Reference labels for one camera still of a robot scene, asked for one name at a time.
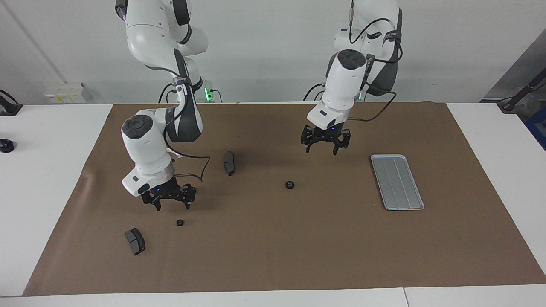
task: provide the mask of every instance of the white wall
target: white wall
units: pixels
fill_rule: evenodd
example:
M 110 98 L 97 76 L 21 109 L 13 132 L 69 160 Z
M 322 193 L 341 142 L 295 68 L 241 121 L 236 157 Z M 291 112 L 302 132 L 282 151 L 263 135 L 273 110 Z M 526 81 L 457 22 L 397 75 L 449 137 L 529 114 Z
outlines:
M 39 103 L 42 81 L 84 82 L 95 103 L 155 102 L 170 81 L 129 53 L 114 1 L 0 0 L 0 87 Z M 195 56 L 224 101 L 298 101 L 324 78 L 349 0 L 193 0 L 209 36 Z M 544 30 L 544 0 L 399 0 L 404 58 L 399 101 L 477 102 Z M 40 52 L 28 52 L 28 32 Z

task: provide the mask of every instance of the silver tray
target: silver tray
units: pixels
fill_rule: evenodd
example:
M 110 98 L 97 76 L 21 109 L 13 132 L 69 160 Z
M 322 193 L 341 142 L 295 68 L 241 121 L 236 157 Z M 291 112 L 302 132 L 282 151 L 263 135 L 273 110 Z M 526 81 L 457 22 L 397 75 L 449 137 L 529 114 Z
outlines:
M 373 155 L 371 161 L 387 210 L 425 208 L 405 156 Z

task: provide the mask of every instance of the white table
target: white table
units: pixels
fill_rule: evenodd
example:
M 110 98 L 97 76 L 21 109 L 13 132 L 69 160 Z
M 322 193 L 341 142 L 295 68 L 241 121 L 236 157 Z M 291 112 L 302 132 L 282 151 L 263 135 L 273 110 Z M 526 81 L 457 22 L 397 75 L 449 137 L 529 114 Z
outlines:
M 545 271 L 546 152 L 515 115 L 493 104 L 448 106 Z M 0 154 L 0 306 L 546 306 L 546 285 L 17 297 L 110 109 L 28 105 L 0 117 L 0 138 L 17 142 L 14 152 Z

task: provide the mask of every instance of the black cable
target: black cable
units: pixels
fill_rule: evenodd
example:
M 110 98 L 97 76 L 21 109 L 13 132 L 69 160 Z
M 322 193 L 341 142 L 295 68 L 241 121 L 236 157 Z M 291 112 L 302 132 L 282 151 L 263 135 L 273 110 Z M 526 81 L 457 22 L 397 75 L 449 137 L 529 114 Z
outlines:
M 396 47 L 398 48 L 398 50 L 400 51 L 400 56 L 398 56 L 398 58 L 394 61 L 389 61 L 389 60 L 381 60 L 381 59 L 374 59 L 374 62 L 381 62 L 381 63 L 396 63 L 398 62 L 399 60 L 402 59 L 402 56 L 404 55 L 404 51 L 402 50 L 402 46 L 400 45 L 400 42 L 398 41 L 398 39 L 396 38 Z
M 536 92 L 540 90 L 544 85 L 546 85 L 546 82 L 544 82 L 541 86 L 533 88 L 529 93 Z
M 222 100 L 222 94 L 220 93 L 219 90 L 215 89 L 215 88 L 211 88 L 210 90 L 211 92 L 218 92 L 218 95 L 220 96 L 220 102 L 223 103 L 224 101 Z
M 360 31 L 360 34 L 358 34 L 357 38 L 356 38 L 354 41 L 351 40 L 351 36 L 353 35 L 353 31 L 352 31 L 352 30 L 353 30 L 353 28 L 352 28 L 353 22 L 350 21 L 350 22 L 349 22 L 349 42 L 350 42 L 351 44 L 356 43 L 357 40 L 362 36 L 362 34 L 364 34 L 364 32 L 366 32 L 366 30 L 367 30 L 369 27 L 371 27 L 374 23 L 380 22 L 380 21 L 387 21 L 387 22 L 390 23 L 390 19 L 387 19 L 387 18 L 378 18 L 378 19 L 376 19 L 376 20 L 374 20 L 374 21 L 368 23 L 368 24 L 364 27 L 364 29 L 363 29 L 362 31 Z
M 0 92 L 1 92 L 2 94 L 6 95 L 9 99 L 13 100 L 13 102 L 15 102 L 16 104 L 19 104 L 19 103 L 17 102 L 17 100 L 15 100 L 15 98 L 13 98 L 13 96 L 10 95 L 10 94 L 9 94 L 8 92 L 6 92 L 5 90 L 0 90 Z
M 318 92 L 317 95 L 314 97 L 314 101 L 317 101 L 318 95 L 320 95 L 320 94 L 322 94 L 322 93 L 324 93 L 324 91 Z
M 161 99 L 163 99 L 163 94 L 165 94 L 165 91 L 169 88 L 169 86 L 173 85 L 173 83 L 168 83 L 167 85 L 165 85 L 165 87 L 163 88 L 163 91 L 161 91 L 161 94 L 159 95 L 159 100 L 157 101 L 157 103 L 161 103 Z
M 168 69 L 168 68 L 162 68 L 162 67 L 152 67 L 152 66 L 148 66 L 148 65 L 145 65 L 147 68 L 149 69 L 152 69 L 152 70 L 162 70 L 164 72 L 169 72 L 171 74 L 174 74 L 175 76 L 180 76 L 179 74 L 173 72 L 172 70 Z
M 313 85 L 313 87 L 310 88 L 310 89 L 307 91 L 307 94 L 305 94 L 304 100 L 302 100 L 302 101 L 305 101 L 305 100 L 307 99 L 307 96 L 309 96 L 309 94 L 311 93 L 312 90 L 316 89 L 316 88 L 319 87 L 319 86 L 324 86 L 323 84 L 324 84 L 324 83 L 317 83 L 317 84 Z
M 544 83 L 543 83 L 541 86 L 539 86 L 539 87 L 533 88 L 528 94 L 540 90 L 544 85 L 546 85 L 546 82 L 544 82 Z M 514 98 L 514 97 L 515 97 L 515 96 L 510 96 L 510 97 L 506 97 L 506 98 L 500 99 L 500 100 L 497 101 L 497 103 L 503 102 L 503 101 L 508 100 L 508 99 L 512 99 L 512 98 Z
M 191 173 L 187 173 L 187 174 L 178 174 L 178 175 L 175 175 L 178 176 L 178 177 L 187 177 L 187 176 L 192 176 L 192 177 L 195 177 L 197 179 L 199 179 L 199 181 L 203 182 L 203 175 L 205 174 L 205 169 L 206 167 L 209 165 L 209 162 L 210 162 L 210 156 L 192 156 L 192 155 L 187 155 L 185 153 L 182 153 L 182 152 L 179 152 L 177 151 L 176 149 L 174 149 L 170 144 L 169 142 L 167 141 L 167 127 L 172 124 L 173 122 L 175 122 L 181 115 L 182 113 L 184 113 L 184 111 L 186 110 L 186 106 L 188 106 L 188 101 L 186 100 L 186 104 L 184 104 L 184 107 L 182 108 L 182 110 L 178 113 L 178 115 L 176 115 L 172 120 L 170 120 L 168 123 L 165 124 L 165 128 L 163 129 L 163 140 L 165 141 L 165 144 L 167 145 L 167 147 L 172 150 L 174 153 L 182 156 L 182 157 L 186 157 L 186 158 L 192 158 L 192 159 L 207 159 L 206 163 L 205 163 L 205 166 L 203 166 L 203 170 L 201 170 L 201 176 L 197 176 L 195 174 L 191 174 Z
M 165 97 L 166 97 L 165 100 L 167 101 L 167 103 L 170 103 L 170 102 L 169 102 L 169 94 L 171 94 L 171 93 L 176 93 L 176 91 L 175 91 L 175 90 L 172 90 L 172 91 L 168 91 L 168 92 L 167 92 L 167 96 L 165 96 Z
M 366 83 L 369 87 L 373 87 L 377 90 L 380 90 L 380 88 L 377 88 L 369 83 Z M 386 94 L 393 94 L 392 98 L 389 100 L 389 102 L 383 107 L 383 109 L 381 109 L 381 111 L 379 111 L 374 117 L 370 118 L 370 119 L 360 119 L 360 118 L 356 118 L 356 117 L 349 117 L 349 120 L 354 120 L 354 121 L 365 121 L 365 122 L 369 122 L 369 121 L 372 121 L 376 118 L 378 118 L 381 113 L 383 113 L 389 106 L 390 104 L 394 101 L 394 98 L 396 98 L 396 92 L 393 92 L 393 91 L 390 91 L 390 92 L 387 92 Z

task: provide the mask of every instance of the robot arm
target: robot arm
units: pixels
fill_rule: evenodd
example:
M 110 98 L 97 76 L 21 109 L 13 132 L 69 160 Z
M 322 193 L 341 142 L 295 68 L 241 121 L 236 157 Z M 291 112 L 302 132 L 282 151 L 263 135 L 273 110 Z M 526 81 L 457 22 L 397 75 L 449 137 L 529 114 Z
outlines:
M 165 142 L 193 142 L 203 131 L 193 94 L 202 81 L 195 63 L 184 55 L 204 52 L 208 40 L 189 25 L 191 5 L 186 0 L 117 0 L 116 11 L 126 23 L 133 56 L 150 69 L 169 72 L 179 101 L 176 107 L 141 110 L 123 124 L 123 142 L 135 162 L 123 186 L 157 210 L 159 201 L 169 198 L 189 209 L 195 188 L 177 184 Z
M 381 96 L 390 92 L 397 73 L 400 49 L 402 10 L 395 0 L 356 0 L 351 3 L 357 22 L 364 26 L 342 29 L 334 38 L 340 52 L 330 60 L 326 73 L 326 89 L 321 101 L 307 114 L 316 125 L 305 126 L 301 143 L 306 151 L 319 141 L 334 143 L 334 155 L 347 147 L 351 133 L 343 129 L 359 92 Z

